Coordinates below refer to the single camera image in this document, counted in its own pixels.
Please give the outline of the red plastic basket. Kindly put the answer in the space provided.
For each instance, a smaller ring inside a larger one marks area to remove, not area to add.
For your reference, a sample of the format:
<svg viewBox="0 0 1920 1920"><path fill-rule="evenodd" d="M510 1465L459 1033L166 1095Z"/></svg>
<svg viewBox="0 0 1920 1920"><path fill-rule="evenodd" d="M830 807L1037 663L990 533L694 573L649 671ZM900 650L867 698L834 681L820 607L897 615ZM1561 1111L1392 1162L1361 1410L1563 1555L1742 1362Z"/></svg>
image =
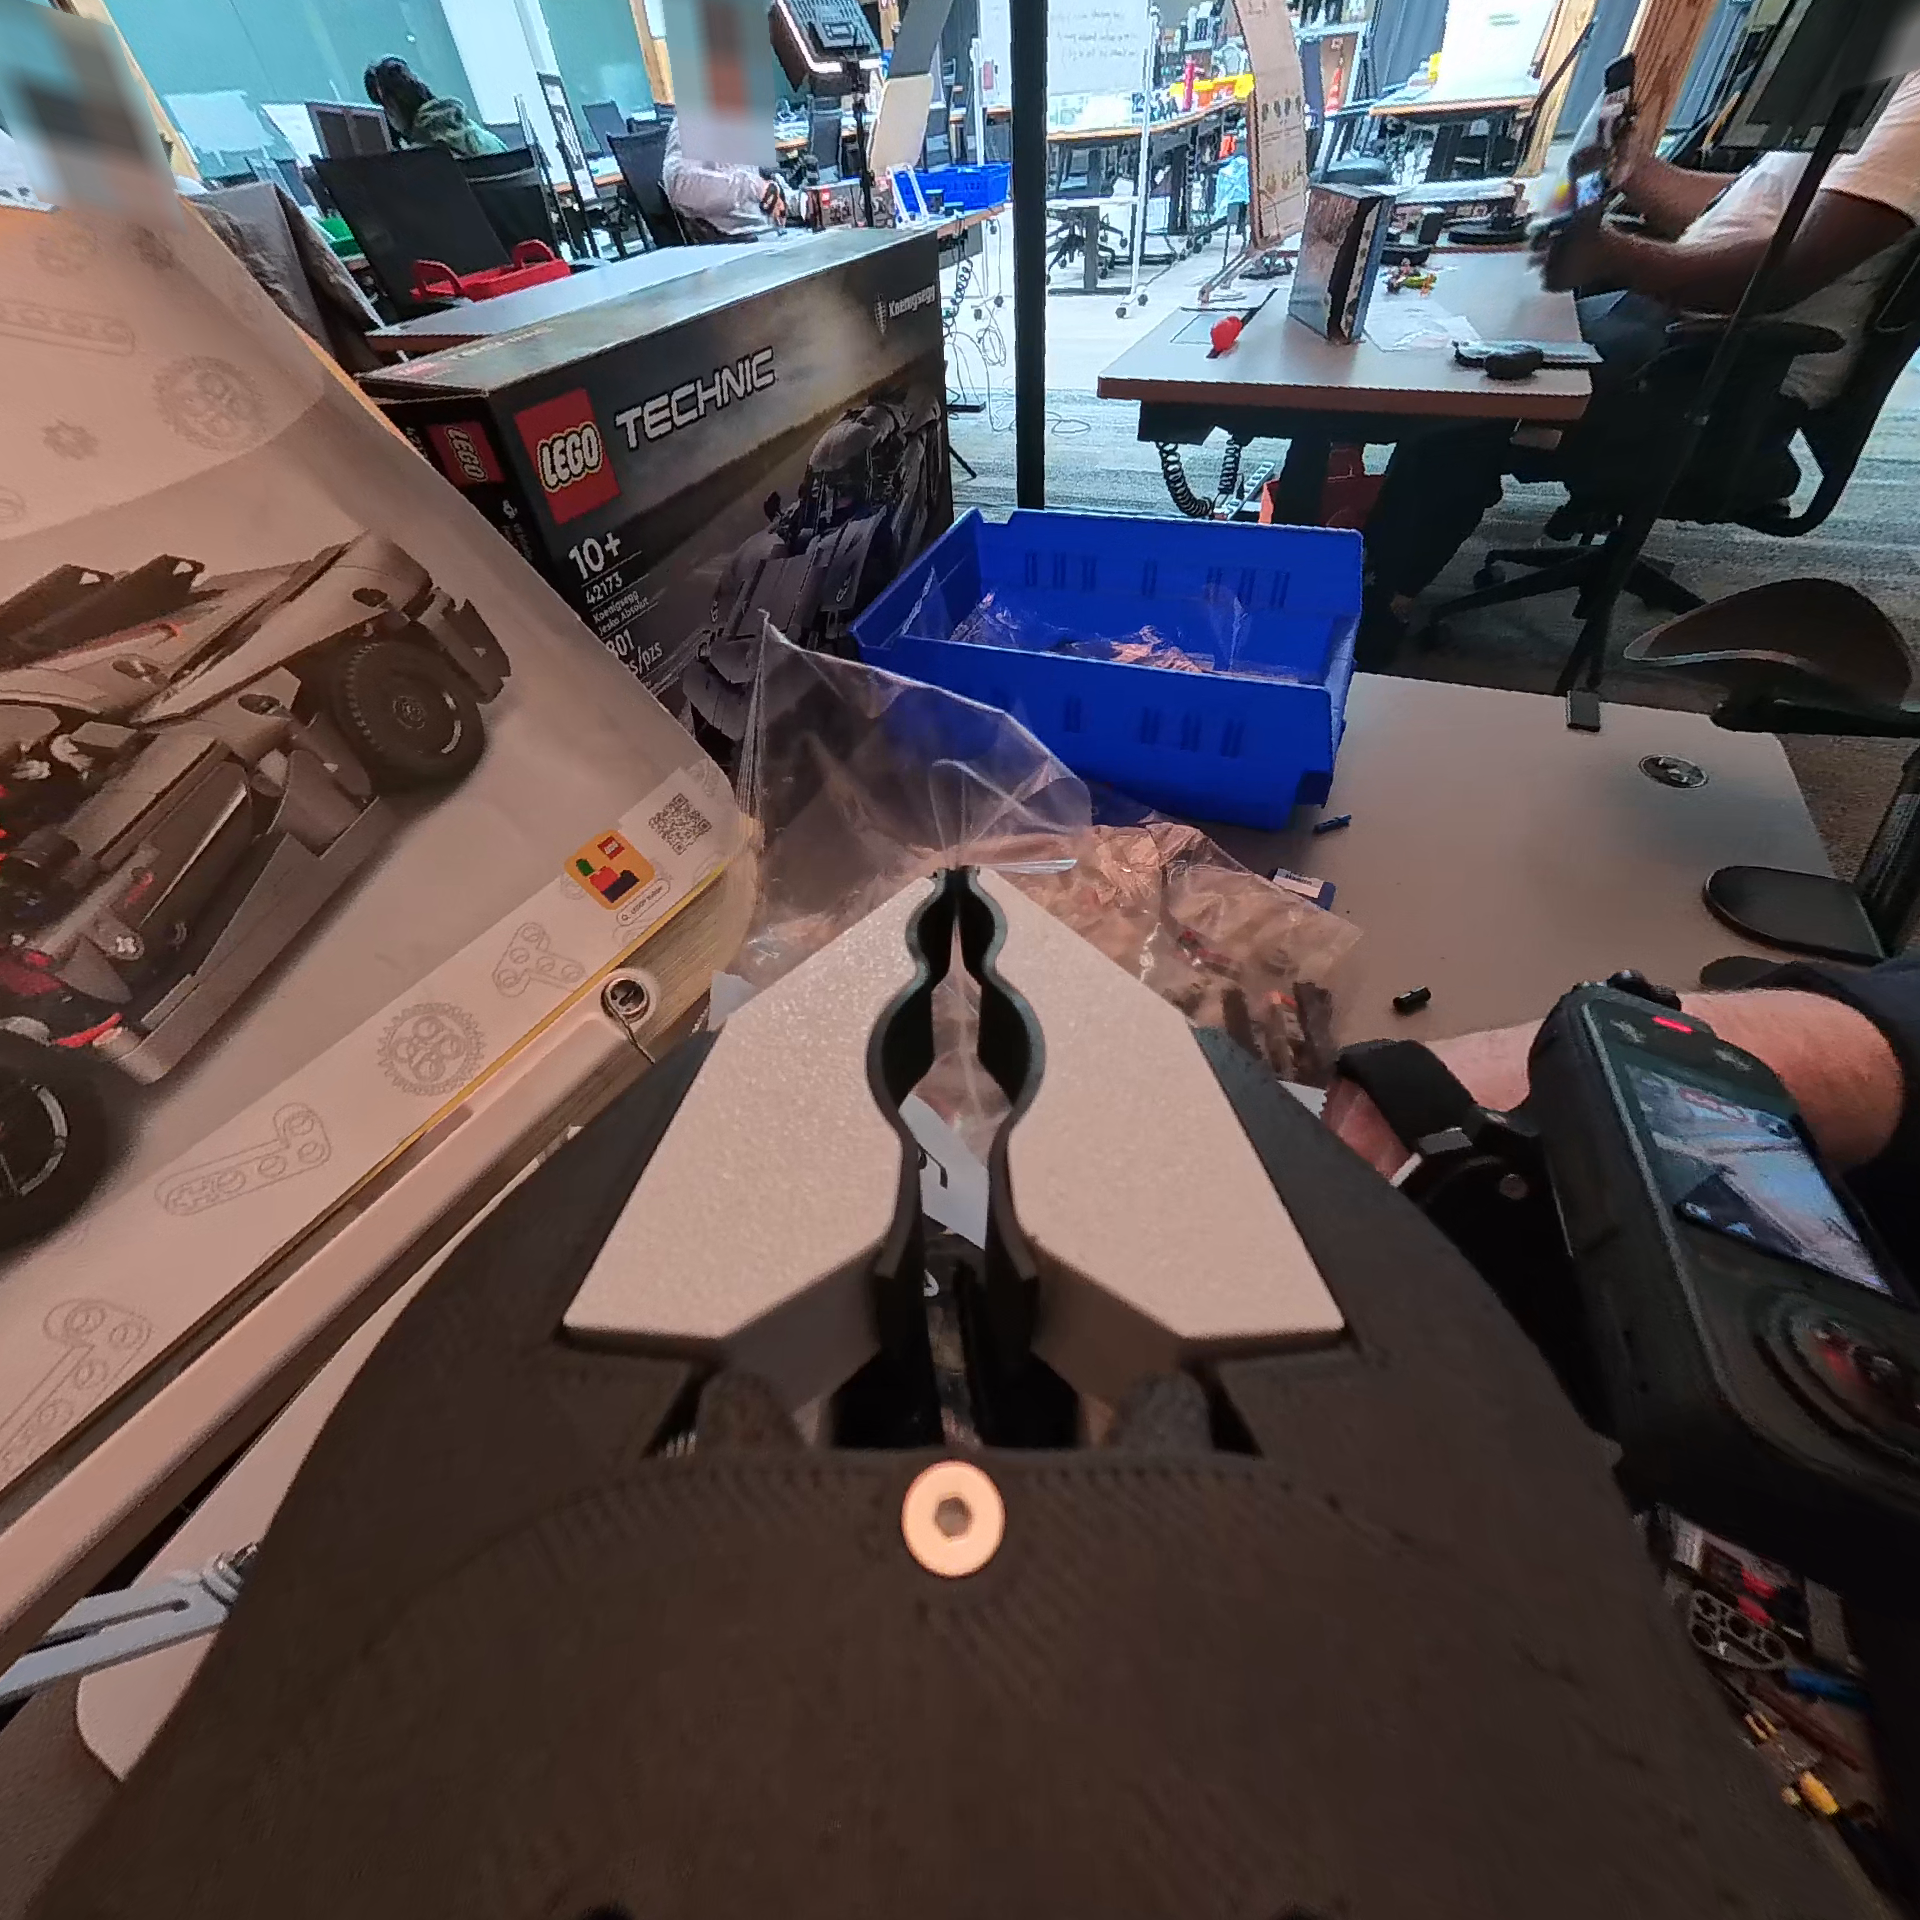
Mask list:
<svg viewBox="0 0 1920 1920"><path fill-rule="evenodd" d="M421 257L414 263L408 299L414 307L480 305L565 281L574 267L545 240L517 243L505 263L476 272L458 272L446 261Z"/></svg>

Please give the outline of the clear plastic bags in bin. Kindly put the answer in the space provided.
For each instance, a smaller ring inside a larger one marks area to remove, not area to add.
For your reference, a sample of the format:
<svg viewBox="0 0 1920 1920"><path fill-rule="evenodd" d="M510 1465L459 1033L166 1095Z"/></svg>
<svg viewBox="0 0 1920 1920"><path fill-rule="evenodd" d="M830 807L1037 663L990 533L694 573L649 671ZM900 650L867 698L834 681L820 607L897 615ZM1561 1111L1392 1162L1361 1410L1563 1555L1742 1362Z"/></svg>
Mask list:
<svg viewBox="0 0 1920 1920"><path fill-rule="evenodd" d="M1337 662L1334 623L1264 609L1238 592L1142 600L993 587L944 635L976 650L1313 683Z"/></svg>

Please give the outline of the wooden office desk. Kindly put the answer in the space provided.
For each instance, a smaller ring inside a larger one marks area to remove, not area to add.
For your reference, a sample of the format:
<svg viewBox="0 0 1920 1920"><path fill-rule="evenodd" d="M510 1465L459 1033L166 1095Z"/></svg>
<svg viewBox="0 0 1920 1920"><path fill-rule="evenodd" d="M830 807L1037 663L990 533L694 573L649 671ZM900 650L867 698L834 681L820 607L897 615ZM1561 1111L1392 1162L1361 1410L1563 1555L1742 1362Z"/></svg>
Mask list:
<svg viewBox="0 0 1920 1920"><path fill-rule="evenodd" d="M1332 344L1270 295L1226 350L1212 319L1177 312L1129 345L1098 377L1096 395L1133 402L1145 445L1196 447L1224 431L1238 442L1282 442L1276 493L1280 523L1323 520L1332 449L1420 440L1443 425L1507 422L1570 425L1593 393L1585 369L1498 379L1464 369L1448 336L1382 347Z"/></svg>

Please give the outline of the small dark toy set box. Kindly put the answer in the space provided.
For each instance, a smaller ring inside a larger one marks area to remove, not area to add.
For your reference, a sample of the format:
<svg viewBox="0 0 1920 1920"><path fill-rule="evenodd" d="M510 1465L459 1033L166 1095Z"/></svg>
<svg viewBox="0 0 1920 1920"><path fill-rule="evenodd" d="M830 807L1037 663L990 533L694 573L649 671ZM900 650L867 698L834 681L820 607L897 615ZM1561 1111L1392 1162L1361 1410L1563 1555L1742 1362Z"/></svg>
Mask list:
<svg viewBox="0 0 1920 1920"><path fill-rule="evenodd" d="M1365 333L1397 192L1378 186L1320 183L1308 192L1286 317L1332 345Z"/></svg>

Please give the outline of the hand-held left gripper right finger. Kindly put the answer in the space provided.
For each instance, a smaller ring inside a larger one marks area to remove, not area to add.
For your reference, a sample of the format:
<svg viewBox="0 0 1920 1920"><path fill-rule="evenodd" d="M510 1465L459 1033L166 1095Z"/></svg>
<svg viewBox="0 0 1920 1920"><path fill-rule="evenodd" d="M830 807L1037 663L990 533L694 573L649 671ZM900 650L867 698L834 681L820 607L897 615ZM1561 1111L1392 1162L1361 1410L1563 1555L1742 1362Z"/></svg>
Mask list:
<svg viewBox="0 0 1920 1920"><path fill-rule="evenodd" d="M1325 1353L1347 1317L1268 1167L1304 1109L1011 877L961 871L973 1059L1004 1102L961 1296L976 1434L1068 1450L1088 1402Z"/></svg>

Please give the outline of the black office chair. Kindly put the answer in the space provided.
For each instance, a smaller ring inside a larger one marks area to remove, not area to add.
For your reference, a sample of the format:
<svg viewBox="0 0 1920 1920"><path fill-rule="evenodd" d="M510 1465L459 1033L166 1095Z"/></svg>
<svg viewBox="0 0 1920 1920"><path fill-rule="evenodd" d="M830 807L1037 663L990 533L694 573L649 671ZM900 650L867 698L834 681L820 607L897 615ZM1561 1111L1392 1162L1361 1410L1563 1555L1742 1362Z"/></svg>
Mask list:
<svg viewBox="0 0 1920 1920"><path fill-rule="evenodd" d="M1889 255L1858 323L1764 317L1678 321L1634 375L1625 424L1643 459L1616 442L1593 456L1529 449L1522 479L1566 493L1533 546L1490 546L1475 591L1429 615L1435 646L1464 615L1572 592L1580 639L1566 669L1596 688L1593 635L1624 597L1682 615L1704 600L1645 555L1658 522L1740 528L1768 538L1814 530L1838 505L1894 377L1916 355L1916 240Z"/></svg>

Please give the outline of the car building instruction booklet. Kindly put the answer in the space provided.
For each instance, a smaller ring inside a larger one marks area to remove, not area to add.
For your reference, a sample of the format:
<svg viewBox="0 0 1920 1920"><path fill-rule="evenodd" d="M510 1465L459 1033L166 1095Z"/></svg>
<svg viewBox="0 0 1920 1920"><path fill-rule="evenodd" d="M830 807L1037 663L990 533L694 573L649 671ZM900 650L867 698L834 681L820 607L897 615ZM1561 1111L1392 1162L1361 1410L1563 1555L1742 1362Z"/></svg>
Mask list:
<svg viewBox="0 0 1920 1920"><path fill-rule="evenodd" d="M734 863L722 778L181 211L4 206L4 1499Z"/></svg>

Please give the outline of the black steel pillar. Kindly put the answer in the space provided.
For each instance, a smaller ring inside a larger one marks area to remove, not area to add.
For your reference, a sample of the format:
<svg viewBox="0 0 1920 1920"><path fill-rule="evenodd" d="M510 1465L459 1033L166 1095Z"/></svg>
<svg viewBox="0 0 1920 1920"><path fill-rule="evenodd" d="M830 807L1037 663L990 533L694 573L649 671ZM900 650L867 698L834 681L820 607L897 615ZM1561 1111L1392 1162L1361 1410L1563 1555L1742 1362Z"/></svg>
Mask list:
<svg viewBox="0 0 1920 1920"><path fill-rule="evenodd" d="M1048 97L1049 5L1011 3L1014 504L1048 505Z"/></svg>

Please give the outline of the person's right hand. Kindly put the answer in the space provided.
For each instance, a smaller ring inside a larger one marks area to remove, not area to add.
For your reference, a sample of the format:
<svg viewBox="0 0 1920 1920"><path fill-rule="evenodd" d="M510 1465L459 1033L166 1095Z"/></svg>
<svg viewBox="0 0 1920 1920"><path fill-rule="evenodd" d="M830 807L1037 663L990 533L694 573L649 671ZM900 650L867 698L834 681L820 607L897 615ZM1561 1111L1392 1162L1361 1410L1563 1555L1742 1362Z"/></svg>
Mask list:
<svg viewBox="0 0 1920 1920"><path fill-rule="evenodd" d="M1529 1050L1537 1033L1537 1023L1512 1025L1441 1040L1429 1051L1484 1109L1509 1113L1529 1094ZM1392 1184L1402 1184L1404 1168L1420 1160L1414 1144L1402 1136L1350 1080L1337 1077L1329 1088L1322 1121Z"/></svg>

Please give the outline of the blue plastic bin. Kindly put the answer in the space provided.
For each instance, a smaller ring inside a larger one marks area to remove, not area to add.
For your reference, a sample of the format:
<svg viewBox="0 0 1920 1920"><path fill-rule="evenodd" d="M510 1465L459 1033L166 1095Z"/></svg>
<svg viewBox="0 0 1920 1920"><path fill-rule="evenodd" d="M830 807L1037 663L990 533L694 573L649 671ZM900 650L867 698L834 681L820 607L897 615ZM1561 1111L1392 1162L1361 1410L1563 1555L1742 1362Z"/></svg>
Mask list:
<svg viewBox="0 0 1920 1920"><path fill-rule="evenodd" d="M1011 713L1078 778L1202 824L1285 829L1329 800L1356 671L1354 530L1017 511L963 517L856 618L865 665ZM1238 592L1330 618L1323 679L1219 679L946 641L993 587L1169 602Z"/></svg>

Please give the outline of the person's right forearm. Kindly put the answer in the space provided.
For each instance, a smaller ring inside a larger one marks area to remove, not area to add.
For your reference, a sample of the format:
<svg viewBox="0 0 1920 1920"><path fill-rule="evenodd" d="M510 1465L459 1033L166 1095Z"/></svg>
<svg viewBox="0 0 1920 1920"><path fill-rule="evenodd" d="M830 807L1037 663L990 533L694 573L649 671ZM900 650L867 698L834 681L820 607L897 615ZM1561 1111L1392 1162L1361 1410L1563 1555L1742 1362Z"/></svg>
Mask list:
<svg viewBox="0 0 1920 1920"><path fill-rule="evenodd" d="M1792 965L1684 1002L1789 1091L1817 1150L1882 1217L1918 1203L1918 962Z"/></svg>

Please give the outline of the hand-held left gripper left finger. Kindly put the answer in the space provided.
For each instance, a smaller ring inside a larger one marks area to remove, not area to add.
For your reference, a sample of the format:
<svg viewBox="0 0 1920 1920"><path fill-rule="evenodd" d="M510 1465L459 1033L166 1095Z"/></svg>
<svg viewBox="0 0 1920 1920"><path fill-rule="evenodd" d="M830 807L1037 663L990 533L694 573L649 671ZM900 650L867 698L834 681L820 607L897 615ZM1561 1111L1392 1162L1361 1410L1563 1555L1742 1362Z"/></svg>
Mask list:
<svg viewBox="0 0 1920 1920"><path fill-rule="evenodd" d="M574 1344L840 1403L856 1442L942 1440L900 1105L932 1063L961 878L907 883L709 1035L565 1310Z"/></svg>

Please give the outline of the wooden and white book stand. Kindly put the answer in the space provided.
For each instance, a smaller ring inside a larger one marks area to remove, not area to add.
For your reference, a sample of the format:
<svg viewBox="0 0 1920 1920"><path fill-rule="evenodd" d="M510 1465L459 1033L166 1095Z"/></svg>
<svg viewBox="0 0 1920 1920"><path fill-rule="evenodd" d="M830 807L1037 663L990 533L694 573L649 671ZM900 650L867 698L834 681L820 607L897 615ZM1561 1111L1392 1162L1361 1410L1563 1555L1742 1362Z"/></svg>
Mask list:
<svg viewBox="0 0 1920 1920"><path fill-rule="evenodd" d="M181 1359L165 1357L27 1470L22 1491L4 1495L4 1665L102 1592L377 1310L693 1032L750 929L758 864L758 833L748 831L745 849L613 967L611 982L644 990L642 1015L613 1013L605 985L593 983L277 1255Z"/></svg>

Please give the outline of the pile of toy bricks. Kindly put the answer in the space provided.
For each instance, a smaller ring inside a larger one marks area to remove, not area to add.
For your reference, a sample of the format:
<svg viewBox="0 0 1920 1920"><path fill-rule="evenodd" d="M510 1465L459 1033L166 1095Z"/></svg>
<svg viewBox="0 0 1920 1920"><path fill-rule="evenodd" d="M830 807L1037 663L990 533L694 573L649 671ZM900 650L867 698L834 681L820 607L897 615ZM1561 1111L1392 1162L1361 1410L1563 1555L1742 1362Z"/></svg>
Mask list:
<svg viewBox="0 0 1920 1920"><path fill-rule="evenodd" d="M1664 1505L1640 1534L1698 1665L1771 1791L1892 1886L1916 1874L1882 1690L1840 1597Z"/></svg>

